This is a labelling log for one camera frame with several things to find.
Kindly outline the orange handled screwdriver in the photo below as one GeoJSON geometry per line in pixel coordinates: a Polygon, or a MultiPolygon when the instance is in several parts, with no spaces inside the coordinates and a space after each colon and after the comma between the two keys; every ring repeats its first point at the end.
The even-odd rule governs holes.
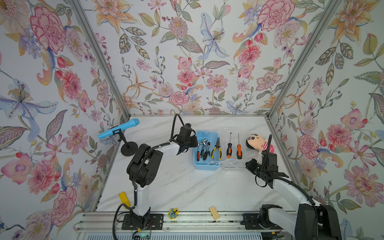
{"type": "Polygon", "coordinates": [[[240,134],[238,133],[237,159],[241,160],[242,158],[243,158],[242,145],[240,141],[240,134]]]}

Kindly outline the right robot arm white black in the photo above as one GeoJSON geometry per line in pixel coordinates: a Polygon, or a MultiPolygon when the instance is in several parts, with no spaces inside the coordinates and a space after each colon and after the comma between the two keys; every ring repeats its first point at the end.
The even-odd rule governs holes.
{"type": "Polygon", "coordinates": [[[261,162],[251,159],[246,169],[255,179],[278,192],[296,211],[288,213],[281,206],[264,204],[259,210],[256,223],[263,229],[278,226],[296,240],[341,240],[342,233],[336,210],[316,202],[309,194],[279,171],[277,155],[262,151],[261,162]]]}

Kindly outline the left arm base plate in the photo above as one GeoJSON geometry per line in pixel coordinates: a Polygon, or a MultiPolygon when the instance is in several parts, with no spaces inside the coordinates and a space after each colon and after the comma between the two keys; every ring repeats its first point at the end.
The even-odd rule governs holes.
{"type": "Polygon", "coordinates": [[[163,214],[147,214],[145,216],[138,216],[135,213],[131,213],[125,215],[122,223],[122,230],[162,230],[163,224],[163,214]]]}

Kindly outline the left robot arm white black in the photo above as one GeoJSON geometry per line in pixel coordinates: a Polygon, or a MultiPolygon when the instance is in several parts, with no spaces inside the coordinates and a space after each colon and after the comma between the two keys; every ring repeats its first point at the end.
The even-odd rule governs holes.
{"type": "Polygon", "coordinates": [[[155,180],[163,159],[185,153],[196,148],[198,140],[196,131],[187,123],[180,128],[177,135],[165,143],[149,146],[142,144],[127,167],[127,174],[134,187],[133,213],[143,217],[150,212],[149,185],[155,180]]]}

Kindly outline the black handled tool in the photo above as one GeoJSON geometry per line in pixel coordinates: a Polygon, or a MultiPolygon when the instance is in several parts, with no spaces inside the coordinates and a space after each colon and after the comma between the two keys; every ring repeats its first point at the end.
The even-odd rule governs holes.
{"type": "Polygon", "coordinates": [[[202,145],[203,145],[203,147],[202,147],[202,150],[200,152],[200,156],[205,161],[207,159],[207,156],[208,156],[208,153],[207,153],[208,140],[207,139],[202,140],[202,145]]]}

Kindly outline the red handled wrench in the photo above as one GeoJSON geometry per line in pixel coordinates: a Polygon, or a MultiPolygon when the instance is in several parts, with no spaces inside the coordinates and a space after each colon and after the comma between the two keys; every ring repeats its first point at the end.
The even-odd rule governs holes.
{"type": "Polygon", "coordinates": [[[200,161],[200,143],[198,143],[198,146],[197,146],[197,158],[196,158],[196,161],[199,162],[200,161]]]}

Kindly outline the green handled screwdriver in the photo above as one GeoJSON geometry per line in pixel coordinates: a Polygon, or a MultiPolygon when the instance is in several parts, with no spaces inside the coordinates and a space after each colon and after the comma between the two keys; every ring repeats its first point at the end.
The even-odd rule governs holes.
{"type": "Polygon", "coordinates": [[[205,161],[208,158],[208,156],[210,155],[210,150],[209,150],[210,142],[208,142],[208,139],[203,140],[203,145],[204,145],[204,147],[203,147],[203,150],[204,150],[203,160],[205,161]]]}

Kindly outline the blue plastic tool box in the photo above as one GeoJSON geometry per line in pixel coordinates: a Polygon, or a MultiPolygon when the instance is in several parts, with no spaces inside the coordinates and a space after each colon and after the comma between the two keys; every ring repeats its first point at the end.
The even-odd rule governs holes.
{"type": "Polygon", "coordinates": [[[212,131],[198,131],[196,133],[198,143],[200,143],[200,152],[202,150],[202,140],[208,139],[210,142],[210,155],[204,161],[200,158],[200,161],[197,162],[197,148],[193,149],[193,163],[195,169],[204,170],[204,171],[215,171],[219,168],[224,170],[234,170],[239,171],[245,168],[245,163],[251,159],[255,159],[258,157],[259,152],[256,150],[249,149],[246,145],[246,137],[248,133],[240,128],[222,128],[219,130],[212,131]],[[230,159],[227,158],[227,144],[230,136],[230,132],[232,132],[232,157],[230,159]],[[241,160],[237,159],[237,144],[238,144],[238,133],[240,134],[240,141],[242,145],[243,158],[241,160]],[[211,159],[211,152],[214,149],[217,138],[220,138],[221,150],[222,150],[222,160],[215,161],[211,159]]]}

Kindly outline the yellow black pliers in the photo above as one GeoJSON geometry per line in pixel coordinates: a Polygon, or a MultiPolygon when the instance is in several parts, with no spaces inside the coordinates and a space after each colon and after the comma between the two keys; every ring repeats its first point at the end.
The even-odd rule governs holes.
{"type": "Polygon", "coordinates": [[[221,150],[220,138],[217,138],[214,149],[211,152],[211,159],[215,160],[215,161],[221,161],[222,160],[222,150],[221,150]]]}

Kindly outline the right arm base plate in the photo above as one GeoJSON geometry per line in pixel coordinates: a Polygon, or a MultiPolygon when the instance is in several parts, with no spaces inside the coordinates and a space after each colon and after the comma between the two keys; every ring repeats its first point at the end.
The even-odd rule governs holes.
{"type": "Polygon", "coordinates": [[[246,230],[281,230],[278,225],[262,222],[261,218],[259,217],[259,213],[242,214],[242,217],[243,220],[241,221],[241,225],[243,225],[246,230]]]}

